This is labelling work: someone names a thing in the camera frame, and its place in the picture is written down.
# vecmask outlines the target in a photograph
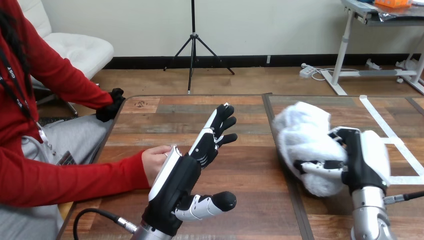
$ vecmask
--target black baseboard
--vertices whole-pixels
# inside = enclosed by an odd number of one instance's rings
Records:
[[[408,54],[346,54],[343,65],[365,65],[367,59],[372,59],[377,65],[395,65],[396,62],[405,60]],[[271,55],[267,63],[267,55],[254,56],[221,56],[225,67],[251,68],[251,67],[300,67],[302,63],[311,66],[334,66],[337,54],[312,54],[312,55]],[[171,61],[171,56],[119,56],[114,57],[104,69],[163,69]],[[213,56],[197,57],[196,68],[222,68]],[[190,68],[190,57],[180,56],[175,59],[169,69]]]

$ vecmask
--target black hair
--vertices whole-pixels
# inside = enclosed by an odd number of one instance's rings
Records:
[[[2,9],[0,9],[0,29],[1,35],[6,40],[7,44],[11,48],[12,52],[17,57],[20,66],[24,73],[25,88],[29,96],[33,94],[33,88],[30,79],[30,65],[27,61],[27,55],[24,51],[24,43],[19,39],[18,33],[14,26],[17,24],[16,19],[8,15]]]

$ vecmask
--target red sleeve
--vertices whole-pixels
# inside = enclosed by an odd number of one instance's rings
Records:
[[[26,44],[31,75],[61,99],[99,109],[113,103],[111,96],[88,80],[84,74],[63,59],[37,33],[24,17],[16,0],[9,1],[18,22],[19,35]]]
[[[0,147],[0,203],[34,207],[147,189],[142,152],[119,162],[56,166]]]

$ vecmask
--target white wall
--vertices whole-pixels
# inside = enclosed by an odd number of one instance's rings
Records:
[[[190,0],[42,1],[54,32],[105,39],[116,57],[173,56],[192,31]],[[339,0],[196,0],[196,32],[222,56],[336,54],[346,18]],[[408,53],[422,27],[353,33],[348,53]]]

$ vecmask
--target person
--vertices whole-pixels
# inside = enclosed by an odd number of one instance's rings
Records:
[[[0,239],[55,239],[63,223],[57,204],[151,187],[170,146],[85,164],[111,126],[123,91],[101,90],[61,58],[17,0],[0,1],[0,29]],[[39,126],[31,76],[96,115]],[[58,165],[72,158],[76,164]]]

